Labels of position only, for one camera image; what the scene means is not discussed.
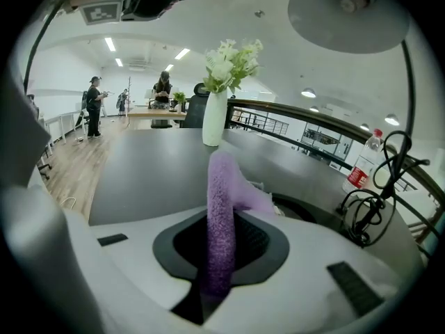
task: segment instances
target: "white cable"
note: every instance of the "white cable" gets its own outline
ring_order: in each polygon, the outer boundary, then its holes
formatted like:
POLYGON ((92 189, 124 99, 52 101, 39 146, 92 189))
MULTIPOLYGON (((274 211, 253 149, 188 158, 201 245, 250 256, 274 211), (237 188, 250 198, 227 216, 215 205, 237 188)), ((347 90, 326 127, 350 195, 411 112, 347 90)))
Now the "white cable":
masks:
POLYGON ((63 203, 66 202, 68 199, 74 199, 74 202, 72 203, 71 208, 70 208, 70 209, 72 209, 74 204, 76 204, 76 198, 75 197, 68 197, 68 198, 64 199, 62 201, 62 203, 60 204, 60 206, 63 206, 63 203))

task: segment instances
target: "potted plant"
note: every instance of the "potted plant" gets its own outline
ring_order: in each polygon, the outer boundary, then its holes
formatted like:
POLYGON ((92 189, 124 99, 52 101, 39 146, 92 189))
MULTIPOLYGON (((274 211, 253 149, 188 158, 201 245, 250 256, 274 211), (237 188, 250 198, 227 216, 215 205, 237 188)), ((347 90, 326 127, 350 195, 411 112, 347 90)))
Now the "potted plant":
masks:
POLYGON ((235 88, 241 89, 241 81, 247 76, 257 75, 257 57, 263 49, 259 40, 234 48, 233 40, 221 42, 218 50, 206 53, 204 87, 210 92, 202 124, 202 141, 208 146, 218 146, 223 137, 225 115, 227 112, 227 88, 232 94, 235 88))
POLYGON ((173 93, 173 99, 178 102, 178 113, 180 113, 182 110, 182 104, 186 102, 186 95, 184 92, 175 92, 173 93))

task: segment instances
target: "plastic bottle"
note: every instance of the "plastic bottle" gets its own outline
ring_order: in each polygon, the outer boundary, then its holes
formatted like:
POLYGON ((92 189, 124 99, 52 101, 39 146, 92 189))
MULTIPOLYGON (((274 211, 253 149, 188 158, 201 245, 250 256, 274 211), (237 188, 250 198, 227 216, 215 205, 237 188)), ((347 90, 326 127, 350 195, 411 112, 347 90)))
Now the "plastic bottle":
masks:
POLYGON ((353 170, 343 183, 342 188, 346 193, 361 189, 371 175, 371 171, 378 160, 380 138, 382 135, 381 130, 374 129, 373 135, 364 144, 363 150, 360 152, 360 156, 357 162, 355 162, 353 170))

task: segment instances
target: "white vase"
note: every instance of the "white vase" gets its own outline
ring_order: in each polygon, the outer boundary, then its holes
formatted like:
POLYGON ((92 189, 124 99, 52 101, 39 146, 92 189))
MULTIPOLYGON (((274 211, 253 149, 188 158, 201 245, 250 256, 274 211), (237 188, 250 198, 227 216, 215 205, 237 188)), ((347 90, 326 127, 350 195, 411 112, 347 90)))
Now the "white vase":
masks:
POLYGON ((202 142, 205 145, 218 146, 220 144, 226 113, 227 89, 218 94, 210 93, 202 123, 202 142))

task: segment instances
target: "red bottle cap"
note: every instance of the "red bottle cap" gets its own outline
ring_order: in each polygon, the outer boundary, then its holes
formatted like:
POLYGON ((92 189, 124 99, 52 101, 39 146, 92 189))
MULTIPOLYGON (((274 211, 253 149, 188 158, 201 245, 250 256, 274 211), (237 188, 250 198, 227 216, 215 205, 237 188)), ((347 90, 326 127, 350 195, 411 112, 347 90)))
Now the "red bottle cap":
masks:
POLYGON ((381 138, 382 135, 383 135, 382 130, 380 130, 380 129, 374 129, 374 136, 377 136, 377 137, 381 138))

